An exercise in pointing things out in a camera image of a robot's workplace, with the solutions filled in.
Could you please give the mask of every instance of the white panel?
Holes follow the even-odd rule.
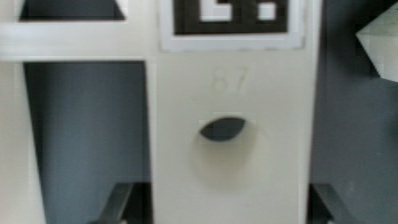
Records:
[[[23,3],[25,0],[0,1],[0,23],[18,21]]]
[[[357,33],[380,77],[398,82],[398,3]]]
[[[231,4],[217,4],[217,0],[201,0],[201,21],[231,21],[233,6]]]
[[[140,28],[124,22],[4,24],[0,25],[0,59],[142,60]]]
[[[258,13],[259,20],[275,20],[275,17],[277,17],[275,3],[259,3],[258,8],[259,8],[259,13]]]
[[[0,223],[44,224],[21,65],[0,63]]]
[[[304,3],[302,49],[165,53],[151,17],[156,224],[306,223],[320,1]],[[212,143],[203,123],[231,114],[249,126],[235,141]]]

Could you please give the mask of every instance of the white frame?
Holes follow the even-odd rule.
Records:
[[[126,21],[18,23],[21,1],[0,2],[0,222],[44,224],[21,62],[133,60],[148,68],[155,223],[224,224],[228,217],[229,224],[304,224],[322,1],[291,0],[300,11],[307,3],[307,13],[295,11],[302,33],[265,44],[263,37],[176,40],[174,49],[197,43],[206,50],[176,53],[160,50],[171,27],[160,31],[156,9],[169,9],[171,0],[117,0]],[[247,51],[231,51],[233,44]],[[187,165],[190,150],[220,147],[192,145],[201,121],[231,113],[251,130],[265,130],[252,150],[267,160],[243,170],[251,186],[235,194],[213,189]]]
[[[304,46],[306,1],[290,0],[286,34],[174,35],[172,1],[160,1],[162,49],[171,52],[291,49]]]

